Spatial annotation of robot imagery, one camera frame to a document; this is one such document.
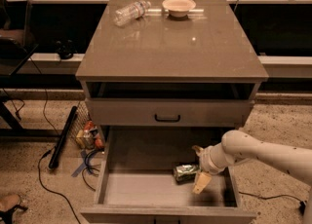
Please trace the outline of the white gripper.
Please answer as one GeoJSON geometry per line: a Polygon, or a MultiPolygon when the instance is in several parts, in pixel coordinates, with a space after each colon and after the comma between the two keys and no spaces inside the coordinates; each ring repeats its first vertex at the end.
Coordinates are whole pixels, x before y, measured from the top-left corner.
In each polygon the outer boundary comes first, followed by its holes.
{"type": "Polygon", "coordinates": [[[201,194],[212,180],[212,175],[224,171],[227,167],[235,163],[232,155],[226,154],[220,143],[207,148],[193,145],[192,149],[199,157],[199,165],[202,171],[195,175],[193,193],[201,194]]]}

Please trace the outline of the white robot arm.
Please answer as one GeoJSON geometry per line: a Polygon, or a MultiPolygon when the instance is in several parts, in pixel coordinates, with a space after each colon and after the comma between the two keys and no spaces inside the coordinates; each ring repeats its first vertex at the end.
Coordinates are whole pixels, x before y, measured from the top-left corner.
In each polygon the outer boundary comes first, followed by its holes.
{"type": "Polygon", "coordinates": [[[217,145],[194,145],[200,170],[195,175],[193,192],[200,194],[217,175],[249,159],[258,160],[312,186],[312,150],[260,141],[242,131],[228,131],[217,145]]]}

